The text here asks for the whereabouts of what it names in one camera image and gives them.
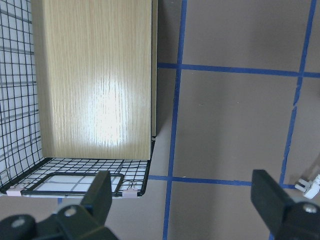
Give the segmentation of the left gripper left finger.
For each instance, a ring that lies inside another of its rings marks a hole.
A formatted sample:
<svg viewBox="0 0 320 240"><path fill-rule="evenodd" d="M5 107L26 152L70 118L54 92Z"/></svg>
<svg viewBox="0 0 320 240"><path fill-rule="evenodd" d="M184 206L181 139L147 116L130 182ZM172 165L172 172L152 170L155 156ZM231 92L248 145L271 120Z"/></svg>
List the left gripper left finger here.
<svg viewBox="0 0 320 240"><path fill-rule="evenodd" d="M96 174L80 204L65 206L55 216L64 240L111 240L113 232L105 226L112 205L111 174Z"/></svg>

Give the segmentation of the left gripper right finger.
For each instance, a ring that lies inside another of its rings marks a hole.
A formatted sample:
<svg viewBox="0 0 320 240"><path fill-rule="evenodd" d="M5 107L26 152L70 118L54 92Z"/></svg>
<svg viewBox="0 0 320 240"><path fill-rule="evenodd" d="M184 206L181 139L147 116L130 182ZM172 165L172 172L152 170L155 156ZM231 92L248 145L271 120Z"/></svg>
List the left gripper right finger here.
<svg viewBox="0 0 320 240"><path fill-rule="evenodd" d="M250 199L275 240L318 240L320 206L291 198L264 169L254 169Z"/></svg>

